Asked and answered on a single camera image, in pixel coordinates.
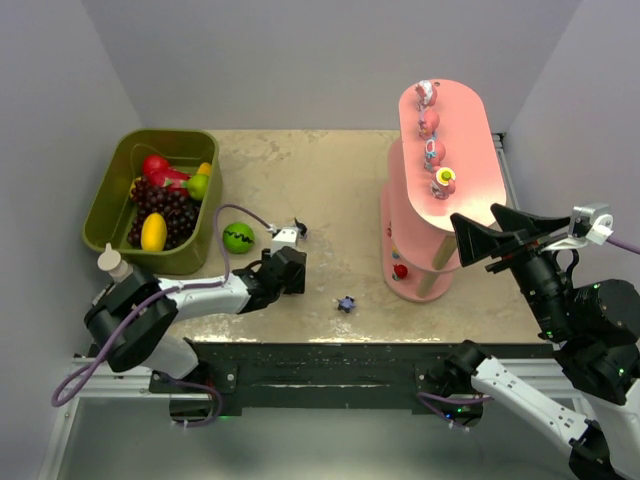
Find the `pink figurine with yellow hat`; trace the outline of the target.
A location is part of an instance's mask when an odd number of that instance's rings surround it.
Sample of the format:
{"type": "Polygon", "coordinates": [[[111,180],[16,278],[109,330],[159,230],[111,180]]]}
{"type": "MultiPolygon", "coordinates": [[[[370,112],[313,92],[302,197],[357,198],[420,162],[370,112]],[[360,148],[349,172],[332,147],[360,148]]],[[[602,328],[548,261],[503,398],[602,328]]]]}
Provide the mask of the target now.
{"type": "Polygon", "coordinates": [[[455,193],[456,174],[449,167],[438,167],[432,174],[431,194],[439,200],[446,200],[455,193]]]}

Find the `pink figurine with blue glasses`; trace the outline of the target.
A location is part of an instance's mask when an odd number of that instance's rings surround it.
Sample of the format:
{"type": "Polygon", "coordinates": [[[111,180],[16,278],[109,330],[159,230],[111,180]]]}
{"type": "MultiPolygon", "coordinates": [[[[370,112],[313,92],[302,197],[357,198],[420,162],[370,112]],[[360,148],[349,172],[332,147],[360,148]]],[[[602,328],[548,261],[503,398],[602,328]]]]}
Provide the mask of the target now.
{"type": "Polygon", "coordinates": [[[424,168],[429,173],[435,173],[441,167],[445,156],[446,148],[435,136],[425,142],[424,168]]]}

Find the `pink pig figurine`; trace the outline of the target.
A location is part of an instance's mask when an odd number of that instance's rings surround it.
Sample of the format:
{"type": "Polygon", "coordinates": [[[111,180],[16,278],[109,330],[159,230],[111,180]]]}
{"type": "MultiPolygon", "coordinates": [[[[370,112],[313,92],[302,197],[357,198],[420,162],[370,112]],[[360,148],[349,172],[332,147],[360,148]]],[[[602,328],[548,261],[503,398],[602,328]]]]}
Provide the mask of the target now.
{"type": "Polygon", "coordinates": [[[432,108],[421,109],[419,112],[419,135],[424,140],[429,140],[436,134],[440,124],[439,114],[432,108]]]}

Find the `red white figurine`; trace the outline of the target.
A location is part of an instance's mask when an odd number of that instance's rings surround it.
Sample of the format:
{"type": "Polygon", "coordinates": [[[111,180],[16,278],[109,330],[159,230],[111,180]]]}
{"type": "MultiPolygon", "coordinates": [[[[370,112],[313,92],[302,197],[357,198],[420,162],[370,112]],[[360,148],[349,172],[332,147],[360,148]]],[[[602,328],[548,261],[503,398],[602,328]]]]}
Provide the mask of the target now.
{"type": "Polygon", "coordinates": [[[417,109],[419,111],[433,107],[437,100],[436,85],[430,80],[421,80],[414,86],[417,95],[417,109]]]}

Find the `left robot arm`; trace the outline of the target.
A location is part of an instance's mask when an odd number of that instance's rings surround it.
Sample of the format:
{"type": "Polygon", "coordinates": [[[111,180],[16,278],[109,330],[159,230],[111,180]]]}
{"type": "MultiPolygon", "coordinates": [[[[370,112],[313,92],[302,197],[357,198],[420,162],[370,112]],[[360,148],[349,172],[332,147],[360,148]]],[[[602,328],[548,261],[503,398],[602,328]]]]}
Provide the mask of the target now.
{"type": "Polygon", "coordinates": [[[144,366],[182,379],[199,359],[190,343],[167,334],[172,324],[213,314],[245,314],[267,308],[283,294],[302,294],[306,260],[306,253],[289,246],[265,249],[255,266],[228,276],[182,281],[135,267],[101,294],[84,323],[95,343],[107,350],[105,360],[114,372],[144,366]]]}

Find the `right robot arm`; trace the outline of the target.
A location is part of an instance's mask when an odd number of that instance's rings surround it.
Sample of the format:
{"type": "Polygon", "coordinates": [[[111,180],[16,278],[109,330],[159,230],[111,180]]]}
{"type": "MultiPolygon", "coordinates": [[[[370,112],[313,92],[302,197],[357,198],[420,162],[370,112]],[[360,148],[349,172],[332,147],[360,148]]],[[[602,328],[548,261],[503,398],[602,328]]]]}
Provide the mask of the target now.
{"type": "Polygon", "coordinates": [[[628,281],[576,287],[579,251],[613,233],[606,204],[574,207],[568,217],[541,217],[503,205],[490,208],[498,229],[451,215],[460,263],[492,258],[487,271],[511,272],[542,339],[594,412],[572,412],[512,374],[466,340],[445,360],[450,390],[470,387],[501,403],[568,456],[579,479],[639,476],[639,294],[628,281]]]}

